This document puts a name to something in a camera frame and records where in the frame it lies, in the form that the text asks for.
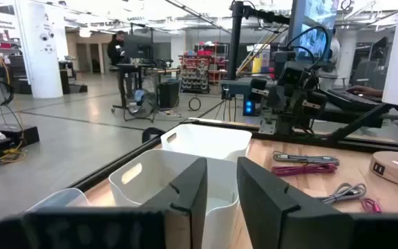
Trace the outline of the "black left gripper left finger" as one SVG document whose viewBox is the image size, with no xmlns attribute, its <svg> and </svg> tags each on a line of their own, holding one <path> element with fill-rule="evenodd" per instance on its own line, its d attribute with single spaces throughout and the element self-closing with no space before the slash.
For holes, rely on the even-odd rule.
<svg viewBox="0 0 398 249">
<path fill-rule="evenodd" d="M 144 202 L 140 249 L 201 249 L 207 186 L 207 160 L 198 158 Z"/>
</svg>

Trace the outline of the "black keyboard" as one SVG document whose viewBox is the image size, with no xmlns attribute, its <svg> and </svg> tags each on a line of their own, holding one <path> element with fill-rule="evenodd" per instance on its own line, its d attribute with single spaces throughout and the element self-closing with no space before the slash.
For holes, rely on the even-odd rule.
<svg viewBox="0 0 398 249">
<path fill-rule="evenodd" d="M 328 89 L 321 90 L 321 92 L 327 96 L 329 102 L 345 110 L 370 111 L 380 105 L 380 102 L 375 102 L 347 91 Z"/>
</svg>

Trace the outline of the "grey box with blue lights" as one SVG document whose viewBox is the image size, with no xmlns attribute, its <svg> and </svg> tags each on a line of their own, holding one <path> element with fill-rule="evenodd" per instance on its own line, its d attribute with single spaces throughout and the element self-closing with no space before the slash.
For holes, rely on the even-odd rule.
<svg viewBox="0 0 398 249">
<path fill-rule="evenodd" d="M 261 94 L 255 93 L 252 89 L 265 90 L 267 80 L 259 77 L 242 77 L 237 80 L 220 81 L 220 85 L 225 93 L 230 96 L 243 96 L 243 115 L 258 116 L 260 113 Z"/>
</svg>

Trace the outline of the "person's hand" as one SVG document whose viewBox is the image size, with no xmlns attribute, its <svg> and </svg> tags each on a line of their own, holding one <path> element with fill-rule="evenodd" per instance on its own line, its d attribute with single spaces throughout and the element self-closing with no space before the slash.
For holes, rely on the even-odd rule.
<svg viewBox="0 0 398 249">
<path fill-rule="evenodd" d="M 377 90 L 374 88 L 370 88 L 367 86 L 360 86 L 360 85 L 351 86 L 350 88 L 346 89 L 346 91 L 356 95 L 362 94 L 364 96 L 370 96 L 376 98 L 381 98 L 383 96 L 382 90 Z"/>
</svg>

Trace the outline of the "person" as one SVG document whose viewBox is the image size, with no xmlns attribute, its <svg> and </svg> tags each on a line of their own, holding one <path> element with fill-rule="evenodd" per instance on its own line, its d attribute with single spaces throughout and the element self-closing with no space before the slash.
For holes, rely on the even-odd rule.
<svg viewBox="0 0 398 249">
<path fill-rule="evenodd" d="M 322 90 L 331 89 L 338 77 L 337 60 L 341 45 L 336 38 L 336 28 L 333 28 L 328 62 L 319 69 L 319 86 Z"/>
<path fill-rule="evenodd" d="M 126 54 L 124 51 L 124 37 L 124 31 L 117 31 L 114 35 L 112 35 L 112 39 L 108 43 L 107 54 L 112 66 L 116 66 L 118 63 L 126 61 Z"/>
</svg>

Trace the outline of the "computer monitor on stand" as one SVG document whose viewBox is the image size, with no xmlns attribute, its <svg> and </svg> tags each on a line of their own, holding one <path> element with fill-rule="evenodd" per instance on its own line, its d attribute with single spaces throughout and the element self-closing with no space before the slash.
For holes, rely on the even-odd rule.
<svg viewBox="0 0 398 249">
<path fill-rule="evenodd" d="M 293 0 L 287 41 L 303 63 L 327 64 L 339 0 Z"/>
</svg>

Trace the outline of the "black monitor stand pole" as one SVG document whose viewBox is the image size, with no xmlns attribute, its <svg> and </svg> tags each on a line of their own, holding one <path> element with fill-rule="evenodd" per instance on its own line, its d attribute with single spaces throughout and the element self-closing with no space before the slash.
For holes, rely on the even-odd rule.
<svg viewBox="0 0 398 249">
<path fill-rule="evenodd" d="M 233 0 L 229 9 L 231 10 L 232 17 L 232 30 L 231 30 L 231 41 L 229 49 L 229 65 L 227 69 L 227 79 L 236 79 L 236 66 L 238 49 L 240 45 L 240 29 L 242 25 L 242 19 L 249 19 L 255 17 L 257 20 L 263 20 L 267 23 L 278 23 L 282 25 L 289 25 L 290 18 L 283 15 L 277 15 L 272 11 L 257 10 L 253 6 L 246 6 L 243 1 Z"/>
</svg>

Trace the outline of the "red parts shelf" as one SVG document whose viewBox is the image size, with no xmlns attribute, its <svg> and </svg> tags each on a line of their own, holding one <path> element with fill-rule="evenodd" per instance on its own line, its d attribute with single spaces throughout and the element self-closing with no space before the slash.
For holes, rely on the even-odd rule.
<svg viewBox="0 0 398 249">
<path fill-rule="evenodd" d="M 200 41 L 193 50 L 179 55 L 181 86 L 186 93 L 208 94 L 211 87 L 226 77 L 229 44 L 218 41 Z"/>
</svg>

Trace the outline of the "floor fan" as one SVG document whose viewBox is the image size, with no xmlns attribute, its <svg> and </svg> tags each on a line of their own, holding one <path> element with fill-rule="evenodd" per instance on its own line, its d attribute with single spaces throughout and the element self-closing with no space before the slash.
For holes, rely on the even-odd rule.
<svg viewBox="0 0 398 249">
<path fill-rule="evenodd" d="M 126 112 L 133 119 L 143 119 L 154 122 L 157 111 L 156 94 L 146 89 L 135 89 L 130 100 L 127 100 Z"/>
</svg>

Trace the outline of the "black box on floor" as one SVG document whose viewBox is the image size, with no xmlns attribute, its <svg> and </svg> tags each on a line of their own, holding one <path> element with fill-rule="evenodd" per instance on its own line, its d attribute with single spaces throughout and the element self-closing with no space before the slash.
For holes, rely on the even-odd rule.
<svg viewBox="0 0 398 249">
<path fill-rule="evenodd" d="M 172 109 L 179 96 L 180 80 L 170 79 L 158 84 L 158 99 L 161 109 Z"/>
</svg>

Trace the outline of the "round wooden lamp base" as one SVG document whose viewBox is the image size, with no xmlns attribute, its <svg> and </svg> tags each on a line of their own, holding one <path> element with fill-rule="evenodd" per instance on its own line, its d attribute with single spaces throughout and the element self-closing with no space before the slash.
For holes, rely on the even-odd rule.
<svg viewBox="0 0 398 249">
<path fill-rule="evenodd" d="M 370 171 L 379 177 L 398 184 L 398 152 L 375 152 L 370 161 Z"/>
</svg>

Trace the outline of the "clear plastic bin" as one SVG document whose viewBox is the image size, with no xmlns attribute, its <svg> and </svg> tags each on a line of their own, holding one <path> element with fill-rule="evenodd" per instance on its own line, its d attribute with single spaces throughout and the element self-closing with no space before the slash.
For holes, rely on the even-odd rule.
<svg viewBox="0 0 398 249">
<path fill-rule="evenodd" d="M 41 208 L 66 208 L 90 205 L 86 195 L 81 190 L 77 188 L 67 188 L 49 195 L 27 209 L 27 212 L 34 212 Z"/>
</svg>

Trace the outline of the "black standing desk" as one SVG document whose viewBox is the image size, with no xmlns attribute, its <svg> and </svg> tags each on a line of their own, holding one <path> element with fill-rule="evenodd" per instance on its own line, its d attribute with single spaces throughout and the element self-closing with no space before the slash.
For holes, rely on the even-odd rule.
<svg viewBox="0 0 398 249">
<path fill-rule="evenodd" d="M 112 113 L 115 113 L 116 109 L 126 109 L 127 104 L 134 99 L 135 91 L 142 88 L 143 72 L 150 68 L 152 68 L 150 64 L 119 63 L 116 66 L 109 66 L 110 72 L 117 73 L 117 85 L 121 98 L 119 105 L 112 106 Z"/>
</svg>

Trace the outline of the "dark desk monitor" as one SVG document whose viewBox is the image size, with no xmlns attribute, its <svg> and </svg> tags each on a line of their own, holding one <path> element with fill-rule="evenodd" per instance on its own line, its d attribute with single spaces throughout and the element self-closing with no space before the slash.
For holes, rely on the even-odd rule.
<svg viewBox="0 0 398 249">
<path fill-rule="evenodd" d="M 151 39 L 138 35 L 128 35 L 124 37 L 125 55 L 129 58 L 150 59 L 152 51 Z"/>
</svg>

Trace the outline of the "white round pillar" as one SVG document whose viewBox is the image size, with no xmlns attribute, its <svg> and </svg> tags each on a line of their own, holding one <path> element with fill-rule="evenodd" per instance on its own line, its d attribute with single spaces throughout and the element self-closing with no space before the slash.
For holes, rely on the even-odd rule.
<svg viewBox="0 0 398 249">
<path fill-rule="evenodd" d="M 37 99 L 62 97 L 55 32 L 45 6 L 31 0 L 15 0 L 15 14 L 32 96 Z"/>
</svg>

